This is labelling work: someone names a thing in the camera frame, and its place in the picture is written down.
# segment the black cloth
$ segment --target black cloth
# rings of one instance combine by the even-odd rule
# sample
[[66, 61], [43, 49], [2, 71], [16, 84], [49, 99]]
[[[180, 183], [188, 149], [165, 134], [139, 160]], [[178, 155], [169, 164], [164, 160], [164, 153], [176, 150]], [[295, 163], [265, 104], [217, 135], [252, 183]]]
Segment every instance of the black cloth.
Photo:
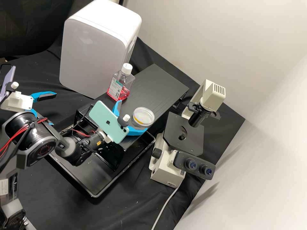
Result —
[[[23, 94], [47, 90], [58, 93], [55, 99], [35, 103], [34, 108], [55, 124], [68, 126], [72, 122], [69, 116], [74, 115], [77, 108], [91, 102], [92, 99], [73, 92], [59, 83], [59, 51], [60, 48], [55, 47], [52, 52], [45, 51], [16, 59], [11, 63], [17, 67], [15, 80], [19, 82], [18, 90]], [[139, 39], [135, 45], [131, 63], [137, 71], [156, 63], [190, 88], [188, 96], [193, 95], [199, 87], [197, 83]], [[174, 108], [171, 110], [179, 113], [183, 108], [184, 106], [180, 105], [177, 110]], [[228, 142], [244, 121], [244, 118], [226, 105], [223, 104], [222, 109], [223, 122], [211, 125], [211, 129], [214, 130], [211, 139], [211, 135], [207, 134], [206, 142], [212, 147], [214, 156], [210, 154], [210, 149], [207, 149], [204, 158], [211, 157], [213, 163], [220, 158]], [[10, 115], [11, 113], [7, 111], [0, 111], [2, 118], [8, 118]], [[162, 131], [166, 118], [167, 113], [157, 120], [149, 132], [155, 135]], [[29, 169], [21, 171], [20, 201], [27, 211], [28, 218], [38, 230], [151, 229], [173, 189], [150, 180], [151, 171], [148, 169], [150, 155], [151, 150], [140, 157], [96, 200], [84, 196], [77, 186], [70, 184], [43, 159]], [[203, 180], [187, 174], [181, 187], [164, 210], [156, 229], [173, 229], [202, 184]]]
[[69, 11], [74, 10], [72, 3], [72, 0], [0, 1], [0, 57], [47, 49], [62, 32]]

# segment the purple phone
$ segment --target purple phone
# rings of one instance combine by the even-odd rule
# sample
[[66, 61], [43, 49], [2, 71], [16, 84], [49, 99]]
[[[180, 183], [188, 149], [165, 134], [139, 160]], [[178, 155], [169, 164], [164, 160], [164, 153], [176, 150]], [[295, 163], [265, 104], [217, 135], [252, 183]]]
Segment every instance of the purple phone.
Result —
[[8, 73], [6, 74], [6, 76], [4, 77], [3, 80], [3, 84], [2, 84], [2, 88], [1, 88], [1, 92], [0, 92], [0, 105], [4, 102], [5, 99], [7, 99], [7, 97], [10, 95], [10, 92], [6, 91], [6, 85], [9, 82], [13, 81], [14, 78], [14, 74], [15, 74], [15, 70], [16, 70], [16, 66], [12, 65], [11, 69], [8, 71]]

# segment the black knob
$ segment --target black knob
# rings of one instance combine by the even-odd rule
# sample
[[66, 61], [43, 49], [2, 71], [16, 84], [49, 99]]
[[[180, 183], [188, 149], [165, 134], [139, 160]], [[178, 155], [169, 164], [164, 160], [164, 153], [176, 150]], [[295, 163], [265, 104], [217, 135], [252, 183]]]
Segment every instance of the black knob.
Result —
[[208, 168], [206, 165], [201, 165], [199, 168], [200, 172], [206, 176], [210, 176], [212, 174], [212, 169]]
[[159, 159], [161, 157], [162, 150], [158, 148], [153, 149], [153, 153], [151, 154], [154, 158]]

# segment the microscope stage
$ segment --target microscope stage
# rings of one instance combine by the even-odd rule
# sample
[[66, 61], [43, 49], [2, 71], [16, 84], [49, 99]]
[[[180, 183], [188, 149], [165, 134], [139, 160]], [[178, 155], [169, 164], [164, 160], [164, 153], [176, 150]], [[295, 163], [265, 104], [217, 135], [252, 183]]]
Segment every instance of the microscope stage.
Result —
[[187, 119], [169, 112], [163, 139], [172, 149], [199, 156], [203, 153], [204, 127], [192, 127]]

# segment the microscope base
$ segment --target microscope base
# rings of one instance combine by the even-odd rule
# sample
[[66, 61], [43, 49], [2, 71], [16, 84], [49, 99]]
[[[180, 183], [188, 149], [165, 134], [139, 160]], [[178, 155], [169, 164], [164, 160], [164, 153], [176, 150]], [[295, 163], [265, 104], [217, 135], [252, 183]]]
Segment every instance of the microscope base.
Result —
[[157, 135], [154, 148], [162, 150], [159, 159], [151, 157], [149, 169], [152, 171], [150, 179], [177, 188], [185, 178], [185, 171], [173, 165], [177, 150], [172, 150], [163, 139], [163, 133]]

